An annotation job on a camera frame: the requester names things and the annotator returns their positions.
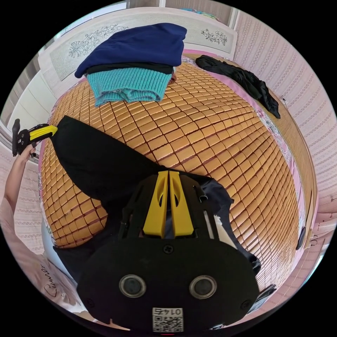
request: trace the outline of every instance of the flower design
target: flower design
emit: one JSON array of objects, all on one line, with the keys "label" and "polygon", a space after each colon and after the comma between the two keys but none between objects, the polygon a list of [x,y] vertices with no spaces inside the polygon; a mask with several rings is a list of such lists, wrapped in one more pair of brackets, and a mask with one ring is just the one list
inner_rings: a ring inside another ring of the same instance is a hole
[{"label": "flower design", "polygon": [[69,56],[79,57],[84,52],[84,46],[82,41],[72,42],[69,48]]},{"label": "flower design", "polygon": [[128,27],[110,25],[103,26],[91,34],[85,34],[85,39],[82,41],[74,41],[70,44],[69,56],[72,58],[87,55],[93,51],[103,40],[110,37],[113,33],[123,31]]},{"label": "flower design", "polygon": [[223,46],[225,46],[228,41],[227,36],[219,31],[211,33],[208,29],[206,29],[202,30],[201,34],[206,38],[206,40],[218,43],[218,45],[221,43]]}]

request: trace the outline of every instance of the navy blue beanie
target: navy blue beanie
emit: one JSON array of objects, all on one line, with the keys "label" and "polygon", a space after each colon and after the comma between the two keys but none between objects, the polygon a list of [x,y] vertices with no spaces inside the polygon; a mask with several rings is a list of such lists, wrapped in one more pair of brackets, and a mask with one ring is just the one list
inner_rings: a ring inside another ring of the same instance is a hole
[{"label": "navy blue beanie", "polygon": [[97,46],[75,72],[81,78],[90,67],[123,62],[153,62],[181,65],[187,30],[160,23],[119,31]]}]

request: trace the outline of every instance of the person's arm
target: person's arm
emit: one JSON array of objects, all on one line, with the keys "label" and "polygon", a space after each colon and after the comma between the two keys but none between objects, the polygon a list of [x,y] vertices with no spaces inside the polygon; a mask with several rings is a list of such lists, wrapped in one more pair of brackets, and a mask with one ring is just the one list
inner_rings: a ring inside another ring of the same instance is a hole
[{"label": "person's arm", "polygon": [[75,285],[42,254],[35,254],[16,235],[14,210],[29,156],[35,149],[28,146],[16,158],[8,175],[4,198],[0,204],[0,227],[14,258],[34,286],[49,300],[70,312],[86,310]]},{"label": "person's arm", "polygon": [[26,163],[29,160],[31,153],[35,152],[35,148],[32,145],[28,145],[24,151],[15,159],[15,162],[9,172],[4,198],[9,202],[13,213],[15,212],[16,203],[19,197],[19,191],[21,186],[22,177],[24,175]]}]

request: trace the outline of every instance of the bed frame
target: bed frame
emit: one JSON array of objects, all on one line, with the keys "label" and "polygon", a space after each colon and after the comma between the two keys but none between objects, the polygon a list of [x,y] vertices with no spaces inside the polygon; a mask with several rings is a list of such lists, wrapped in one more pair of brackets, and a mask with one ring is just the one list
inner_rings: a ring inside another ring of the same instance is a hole
[{"label": "bed frame", "polygon": [[78,65],[113,33],[160,22],[184,26],[185,49],[210,52],[232,60],[238,33],[204,15],[175,8],[123,9],[89,20],[67,32],[38,58],[42,75],[56,98],[78,82],[73,75]]}]

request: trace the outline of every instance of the folded clothes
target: folded clothes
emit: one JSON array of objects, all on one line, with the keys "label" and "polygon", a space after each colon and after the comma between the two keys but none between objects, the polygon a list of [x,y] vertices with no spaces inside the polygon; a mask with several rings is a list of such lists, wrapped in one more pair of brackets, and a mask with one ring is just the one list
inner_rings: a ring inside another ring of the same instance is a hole
[{"label": "folded clothes", "polygon": [[143,68],[159,71],[160,73],[167,75],[172,74],[173,71],[173,67],[168,66],[167,64],[160,64],[153,62],[123,62],[123,63],[100,64],[98,66],[93,66],[86,70],[86,74],[94,74],[100,71],[108,71],[124,68]]},{"label": "folded clothes", "polygon": [[114,33],[97,46],[75,72],[81,78],[93,66],[125,62],[153,62],[172,67],[181,65],[187,30],[160,23]]},{"label": "folded clothes", "polygon": [[125,68],[89,74],[87,79],[98,107],[114,101],[161,101],[172,74]]}]

